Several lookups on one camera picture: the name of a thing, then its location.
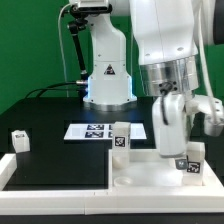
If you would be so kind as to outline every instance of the black cable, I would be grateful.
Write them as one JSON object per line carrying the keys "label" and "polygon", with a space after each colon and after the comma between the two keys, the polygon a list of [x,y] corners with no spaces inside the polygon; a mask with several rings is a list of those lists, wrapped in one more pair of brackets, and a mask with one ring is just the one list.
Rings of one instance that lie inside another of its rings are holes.
{"label": "black cable", "polygon": [[163,116],[163,123],[165,125],[169,125],[167,116],[166,116],[166,109],[165,109],[165,97],[166,95],[173,89],[173,85],[170,82],[163,83],[162,88],[160,90],[162,96],[161,96],[161,112]]}
{"label": "black cable", "polygon": [[48,91],[50,88],[55,88],[55,87],[60,87],[60,86],[67,86],[67,85],[76,85],[76,82],[62,82],[62,83],[57,83],[57,84],[53,84],[50,86],[47,86],[46,88],[43,88],[42,90],[40,90],[40,92],[37,94],[37,98],[39,98],[40,96],[42,96],[46,91]]}
{"label": "black cable", "polygon": [[37,91],[42,91],[42,90],[54,90],[54,91],[78,91],[79,89],[55,89],[55,88],[41,88],[41,89],[34,89],[32,91],[30,91],[26,96],[25,99],[28,98],[32,93],[37,92]]}
{"label": "black cable", "polygon": [[166,116],[165,104],[164,104],[165,96],[166,96],[165,92],[162,92],[162,96],[161,96],[161,112],[162,112],[162,116],[163,116],[163,123],[165,125],[169,125],[168,120],[167,120],[167,116]]}
{"label": "black cable", "polygon": [[89,75],[86,72],[85,61],[83,58],[82,48],[79,41],[78,33],[79,31],[86,29],[86,23],[88,23],[88,21],[85,20],[84,18],[79,18],[79,19],[76,19],[76,21],[72,21],[68,23],[68,29],[71,32],[73,42],[75,44],[76,54],[78,57],[79,67],[81,70],[81,79],[83,80],[87,80]]}

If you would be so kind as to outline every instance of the white block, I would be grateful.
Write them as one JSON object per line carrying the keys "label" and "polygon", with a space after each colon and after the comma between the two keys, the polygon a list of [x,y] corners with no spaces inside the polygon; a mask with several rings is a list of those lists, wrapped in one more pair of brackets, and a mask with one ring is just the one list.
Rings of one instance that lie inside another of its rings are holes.
{"label": "white block", "polygon": [[12,132],[12,144],[16,153],[30,151],[30,140],[25,131]]}
{"label": "white block", "polygon": [[108,191],[95,191],[86,194],[85,214],[116,214],[117,193]]}
{"label": "white block", "polygon": [[113,125],[113,167],[126,168],[129,165],[131,124],[116,122]]}
{"label": "white block", "polygon": [[6,154],[0,161],[0,190],[2,191],[17,168],[16,155]]}
{"label": "white block", "polygon": [[202,186],[205,146],[200,142],[189,142],[187,148],[188,169],[183,171],[183,185]]}
{"label": "white block", "polygon": [[84,191],[2,191],[0,215],[85,214]]}

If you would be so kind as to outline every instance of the small white cube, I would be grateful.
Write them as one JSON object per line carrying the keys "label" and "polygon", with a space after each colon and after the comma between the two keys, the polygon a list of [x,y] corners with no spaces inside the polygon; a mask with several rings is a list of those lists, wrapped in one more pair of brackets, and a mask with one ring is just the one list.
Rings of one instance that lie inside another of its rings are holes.
{"label": "small white cube", "polygon": [[187,148],[188,169],[183,171],[183,185],[202,186],[205,146],[201,142],[189,142]]}
{"label": "small white cube", "polygon": [[113,125],[113,167],[123,169],[129,165],[131,123],[116,122]]}
{"label": "small white cube", "polygon": [[12,144],[16,153],[30,151],[30,140],[25,131],[12,132]]}

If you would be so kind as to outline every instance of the label sticker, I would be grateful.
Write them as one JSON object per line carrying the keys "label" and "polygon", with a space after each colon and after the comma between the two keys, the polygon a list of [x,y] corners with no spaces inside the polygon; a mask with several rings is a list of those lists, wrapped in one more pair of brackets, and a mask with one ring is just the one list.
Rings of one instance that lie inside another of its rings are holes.
{"label": "label sticker", "polygon": [[94,132],[94,131],[89,131],[86,132],[85,138],[103,138],[103,131],[101,132]]}
{"label": "label sticker", "polygon": [[104,130],[103,124],[89,124],[87,130]]}
{"label": "label sticker", "polygon": [[113,133],[111,131],[108,133],[108,138],[113,138]]}
{"label": "label sticker", "polygon": [[115,137],[115,146],[125,147],[125,137]]}
{"label": "label sticker", "polygon": [[114,69],[112,65],[109,65],[107,67],[107,70],[104,72],[104,75],[115,75]]}
{"label": "label sticker", "polygon": [[201,167],[200,163],[188,162],[187,172],[188,173],[200,173],[200,167]]}
{"label": "label sticker", "polygon": [[24,134],[19,134],[19,135],[16,135],[16,138],[23,138],[23,137],[25,137],[25,135],[24,135]]}

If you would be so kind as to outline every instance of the black sticker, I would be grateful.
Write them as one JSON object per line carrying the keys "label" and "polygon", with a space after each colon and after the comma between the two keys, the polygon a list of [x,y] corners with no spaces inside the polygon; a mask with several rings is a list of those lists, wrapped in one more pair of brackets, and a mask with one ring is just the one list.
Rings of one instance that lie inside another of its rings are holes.
{"label": "black sticker", "polygon": [[104,75],[115,75],[114,69],[112,65],[109,65],[107,67],[107,70],[104,72]]}
{"label": "black sticker", "polygon": [[89,131],[86,132],[85,138],[103,138],[103,132]]}
{"label": "black sticker", "polygon": [[115,137],[115,146],[125,147],[125,137]]}
{"label": "black sticker", "polygon": [[25,137],[25,135],[24,135],[24,134],[19,134],[19,135],[16,135],[16,138],[23,138],[23,137]]}
{"label": "black sticker", "polygon": [[130,139],[131,139],[131,137],[130,137],[130,134],[128,135],[128,145],[130,145]]}
{"label": "black sticker", "polygon": [[102,131],[102,130],[104,130],[104,125],[103,124],[89,124],[87,127],[87,130]]}
{"label": "black sticker", "polygon": [[200,173],[201,164],[197,162],[188,162],[188,173]]}
{"label": "black sticker", "polygon": [[188,168],[187,159],[175,159],[176,168],[178,170],[186,170]]}
{"label": "black sticker", "polygon": [[108,138],[113,138],[113,133],[111,131],[108,133]]}

